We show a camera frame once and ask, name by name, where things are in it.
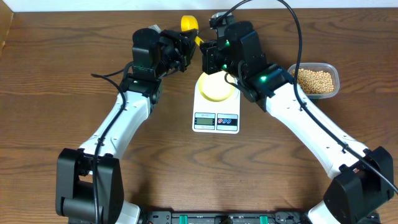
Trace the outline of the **yellow plastic scoop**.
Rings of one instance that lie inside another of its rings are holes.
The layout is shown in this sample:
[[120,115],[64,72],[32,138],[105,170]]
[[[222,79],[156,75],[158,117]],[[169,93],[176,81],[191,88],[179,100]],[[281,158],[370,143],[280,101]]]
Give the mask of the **yellow plastic scoop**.
[[[194,16],[182,16],[180,22],[181,31],[197,29],[199,31],[197,19]],[[204,41],[199,37],[199,43],[197,46],[200,46]]]

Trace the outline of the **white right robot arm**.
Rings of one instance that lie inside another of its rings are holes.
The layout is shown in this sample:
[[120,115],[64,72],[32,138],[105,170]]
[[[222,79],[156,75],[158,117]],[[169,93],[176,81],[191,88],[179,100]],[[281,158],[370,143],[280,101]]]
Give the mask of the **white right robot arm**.
[[322,201],[307,213],[310,223],[358,223],[396,194],[391,155],[347,135],[307,98],[291,74],[268,63],[250,22],[211,20],[210,26],[217,38],[200,46],[203,71],[234,77],[244,97],[287,126],[331,179]]

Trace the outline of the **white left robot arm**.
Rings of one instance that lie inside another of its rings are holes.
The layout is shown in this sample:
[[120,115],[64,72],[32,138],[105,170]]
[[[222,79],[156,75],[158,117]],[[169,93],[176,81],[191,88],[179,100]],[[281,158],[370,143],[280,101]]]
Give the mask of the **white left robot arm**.
[[69,223],[139,223],[141,208],[124,199],[120,161],[138,127],[162,93],[162,78],[190,65],[197,28],[132,35],[132,61],[120,71],[117,100],[95,133],[57,159],[55,211]]

